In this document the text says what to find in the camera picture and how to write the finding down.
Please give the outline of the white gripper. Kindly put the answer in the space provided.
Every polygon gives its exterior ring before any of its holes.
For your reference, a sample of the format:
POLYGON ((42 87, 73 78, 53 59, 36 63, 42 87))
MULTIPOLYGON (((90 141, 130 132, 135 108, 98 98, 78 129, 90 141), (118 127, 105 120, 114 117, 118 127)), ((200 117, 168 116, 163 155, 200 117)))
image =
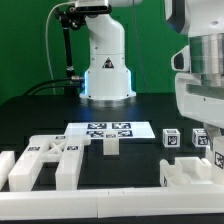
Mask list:
POLYGON ((175 92, 178 110, 184 117, 204 122, 210 146, 213 146, 214 138, 221 136, 219 128, 224 129, 224 100, 191 94, 187 91, 188 84, 200 86, 200 79, 188 73, 176 74, 175 92))

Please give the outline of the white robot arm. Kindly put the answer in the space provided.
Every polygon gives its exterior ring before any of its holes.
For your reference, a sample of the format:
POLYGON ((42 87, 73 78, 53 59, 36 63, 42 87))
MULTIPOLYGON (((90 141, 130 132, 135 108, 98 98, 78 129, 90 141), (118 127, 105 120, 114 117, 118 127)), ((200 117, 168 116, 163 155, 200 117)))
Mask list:
MULTIPOLYGON (((80 97, 94 103, 136 95, 125 65, 124 29, 110 16, 114 7, 143 0, 81 0, 90 31, 90 67, 80 97)), ((224 0, 163 0, 165 21, 188 44, 171 58, 180 113, 204 124, 210 141, 224 129, 224 0)))

